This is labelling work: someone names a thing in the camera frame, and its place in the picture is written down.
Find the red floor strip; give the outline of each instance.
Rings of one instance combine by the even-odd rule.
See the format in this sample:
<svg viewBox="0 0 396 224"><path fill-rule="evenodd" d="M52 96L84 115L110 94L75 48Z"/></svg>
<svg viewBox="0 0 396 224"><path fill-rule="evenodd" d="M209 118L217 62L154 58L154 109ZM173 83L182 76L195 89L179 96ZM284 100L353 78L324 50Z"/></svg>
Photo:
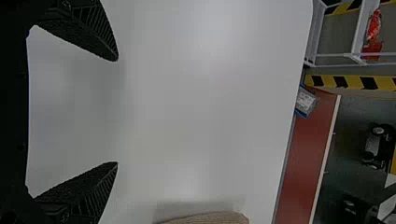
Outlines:
<svg viewBox="0 0 396 224"><path fill-rule="evenodd" d="M308 224L326 149L337 96L315 91L320 98L309 119L297 118L276 224Z"/></svg>

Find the beige object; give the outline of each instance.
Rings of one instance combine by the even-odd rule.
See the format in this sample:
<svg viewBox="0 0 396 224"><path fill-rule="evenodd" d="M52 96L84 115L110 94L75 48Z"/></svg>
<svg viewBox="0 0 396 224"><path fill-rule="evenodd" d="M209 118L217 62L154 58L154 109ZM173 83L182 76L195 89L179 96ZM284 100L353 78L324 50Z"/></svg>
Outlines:
<svg viewBox="0 0 396 224"><path fill-rule="evenodd" d="M163 224L248 224L248 218L235 212L221 212L184 217Z"/></svg>

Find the black equipment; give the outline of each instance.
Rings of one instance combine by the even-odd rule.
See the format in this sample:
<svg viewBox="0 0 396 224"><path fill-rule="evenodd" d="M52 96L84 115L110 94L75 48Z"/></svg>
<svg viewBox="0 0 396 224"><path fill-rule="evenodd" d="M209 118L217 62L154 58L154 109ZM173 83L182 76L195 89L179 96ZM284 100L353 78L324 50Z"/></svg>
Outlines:
<svg viewBox="0 0 396 224"><path fill-rule="evenodd" d="M35 199L25 186L29 72L26 38L34 25L106 60L119 58L99 0L3 0L0 3L0 224L97 224L118 165L104 163Z"/></svg>

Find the white table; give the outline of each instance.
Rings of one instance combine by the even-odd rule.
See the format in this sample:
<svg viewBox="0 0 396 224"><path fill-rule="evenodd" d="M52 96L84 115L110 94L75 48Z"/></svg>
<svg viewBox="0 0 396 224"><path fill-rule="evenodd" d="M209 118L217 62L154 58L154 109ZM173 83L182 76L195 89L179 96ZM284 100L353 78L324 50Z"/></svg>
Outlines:
<svg viewBox="0 0 396 224"><path fill-rule="evenodd" d="M32 194L119 161L101 223L234 209L270 223L310 0L106 0L120 61L34 29Z"/></svg>

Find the metal frame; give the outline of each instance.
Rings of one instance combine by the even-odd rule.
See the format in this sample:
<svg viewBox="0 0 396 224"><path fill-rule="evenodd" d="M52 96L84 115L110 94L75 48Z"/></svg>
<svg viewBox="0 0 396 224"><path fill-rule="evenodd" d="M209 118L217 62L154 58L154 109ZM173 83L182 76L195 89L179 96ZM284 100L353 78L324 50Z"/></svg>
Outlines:
<svg viewBox="0 0 396 224"><path fill-rule="evenodd" d="M394 65L394 64L396 64L396 62L394 62L394 63L381 63L381 62L368 63L361 58L362 56L396 56L396 52L378 52L378 53L363 53L363 52L361 52L368 21L370 19L370 16L375 11L375 9L379 7L380 0L362 0L360 14L359 14L358 22L356 24L356 31L354 34L353 43L351 45L351 51L344 52L344 53L329 53L329 54L326 54L326 53L318 54L318 43L319 43L320 36L321 36L322 24L316 25L317 21L315 21L315 19L319 18L319 22L322 23L323 18L325 16L323 11L325 11L329 7L336 7L336 6L340 5L341 3L334 4L331 6L326 6L321 0L313 0L313 1L314 1L314 13L313 13L314 15L313 15L312 24L311 24L310 35L308 38L307 52L305 53L304 64L306 64L310 67L340 67L340 66L354 67L354 66L380 66L380 65ZM319 2L319 4L322 7L325 7L325 10L318 7L318 4L315 4L315 2ZM312 48L314 48L314 53L312 53L311 55L308 55L309 50L311 50ZM348 58L355 63L321 64L321 65L316 64L316 58L331 58L331 57Z"/></svg>

